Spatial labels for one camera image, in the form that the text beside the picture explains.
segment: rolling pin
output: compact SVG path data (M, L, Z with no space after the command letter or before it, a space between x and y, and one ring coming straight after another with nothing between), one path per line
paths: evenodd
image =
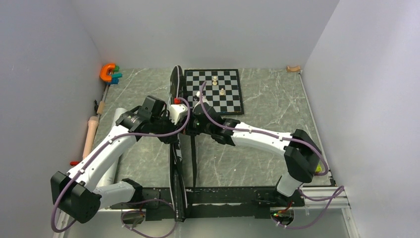
M115 125L115 122L118 120L121 114L123 114L126 111L128 110L124 108L117 108L115 110L114 119L112 120L112 126ZM118 165L118 160L115 160L115 162L111 165L111 167L102 176L101 180L99 180L97 187L111 185L114 183L115 173L117 171L117 165Z
M93 141L95 139L96 129L98 128L98 117L91 117L88 121L88 134L86 135L85 148L82 158L85 159L92 151Z

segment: white cylinder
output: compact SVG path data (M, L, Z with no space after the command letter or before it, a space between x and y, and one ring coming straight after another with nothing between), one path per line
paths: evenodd
M290 197L301 184L302 182L290 176L289 172L285 172L277 184L277 191L286 197Z
M115 122L118 120L118 118L121 116L121 114L123 114L126 111L128 111L128 110L124 109L124 108L117 108L115 110L114 119L112 120L112 126L115 125ZM118 165L118 160L115 160L115 162L111 165L111 167L102 176L101 180L99 180L97 187L111 185L111 184L114 183L115 173L117 171L117 165Z

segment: tabletop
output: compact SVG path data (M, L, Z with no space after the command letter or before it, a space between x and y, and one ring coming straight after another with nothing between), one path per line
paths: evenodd
M167 101L172 68L122 69L118 85L105 100L94 146L109 133L117 108L141 105L147 95ZM227 116L254 127L278 132L303 129L319 147L311 111L297 73L283 69L240 68L245 114ZM191 144L181 135L186 186L192 186ZM287 171L284 158L248 147L221 145L210 136L196 137L197 187L271 186ZM168 187L168 145L143 137L118 162L115 181L130 178L145 187ZM310 185L331 185L328 175L315 177Z

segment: marble table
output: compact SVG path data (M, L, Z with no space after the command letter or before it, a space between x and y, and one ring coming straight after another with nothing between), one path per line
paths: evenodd
M108 134L115 109L141 105L147 95L168 98L172 68L121 70L112 85L95 138L96 146ZM241 68L240 80L245 114L232 116L249 125L279 132L305 130L319 146L315 124L297 73L283 69ZM283 158L246 147L220 145L208 135L196 137L197 187L275 185L287 168ZM181 136L184 179L192 186L191 145ZM142 138L123 154L116 181L131 178L142 186L168 187L168 145L157 138ZM315 177L310 185L331 185L328 175Z

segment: chessboard square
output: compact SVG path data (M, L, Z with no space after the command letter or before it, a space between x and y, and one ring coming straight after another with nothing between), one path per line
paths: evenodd
M233 106L227 106L227 111L228 112L234 112L235 108Z
M217 113L220 113L220 112L221 112L221 110L220 110L220 106L213 106L213 108L214 108L214 110L215 110Z

